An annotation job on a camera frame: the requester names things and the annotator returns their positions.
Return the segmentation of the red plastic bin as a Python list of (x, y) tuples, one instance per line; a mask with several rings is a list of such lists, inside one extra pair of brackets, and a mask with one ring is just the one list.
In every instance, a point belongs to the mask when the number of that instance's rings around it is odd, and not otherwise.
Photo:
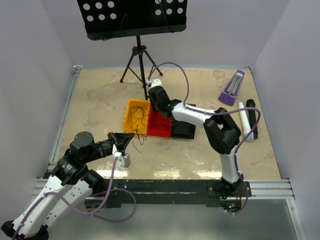
[(172, 120), (163, 117), (159, 112), (150, 107), (147, 121), (147, 135), (153, 137), (170, 138), (172, 132)]

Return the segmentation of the yellow plastic bin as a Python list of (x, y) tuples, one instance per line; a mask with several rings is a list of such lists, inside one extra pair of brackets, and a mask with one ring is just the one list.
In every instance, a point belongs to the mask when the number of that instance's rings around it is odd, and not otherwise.
[(124, 132), (146, 135), (150, 107), (149, 100), (129, 99), (123, 119)]

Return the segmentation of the black plastic bin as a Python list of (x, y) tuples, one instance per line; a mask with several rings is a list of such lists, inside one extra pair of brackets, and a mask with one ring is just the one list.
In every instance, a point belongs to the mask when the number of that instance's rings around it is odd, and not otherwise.
[(177, 139), (193, 140), (195, 138), (196, 126), (184, 121), (172, 121), (171, 137)]

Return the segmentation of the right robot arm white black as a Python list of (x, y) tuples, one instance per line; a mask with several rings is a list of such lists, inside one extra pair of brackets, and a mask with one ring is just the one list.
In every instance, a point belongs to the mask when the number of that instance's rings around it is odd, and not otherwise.
[(235, 196), (241, 190), (243, 179), (237, 153), (241, 131), (227, 110), (220, 107), (208, 112), (178, 99), (171, 100), (162, 86), (150, 88), (148, 95), (152, 107), (163, 117), (204, 129), (210, 146), (220, 156), (221, 191), (227, 196)]

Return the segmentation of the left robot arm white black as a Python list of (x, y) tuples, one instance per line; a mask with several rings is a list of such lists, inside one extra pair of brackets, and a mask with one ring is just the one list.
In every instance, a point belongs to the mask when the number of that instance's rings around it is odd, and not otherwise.
[[(6, 221), (1, 230), (13, 240), (47, 240), (50, 228), (68, 209), (95, 217), (116, 188), (112, 176), (106, 182), (87, 164), (113, 156), (113, 171), (127, 168), (131, 160), (126, 148), (134, 136), (134, 133), (110, 132), (106, 140), (95, 142), (90, 132), (77, 133), (31, 205), (15, 220)], [(87, 197), (99, 195), (104, 198), (95, 210), (81, 211), (75, 207)]]

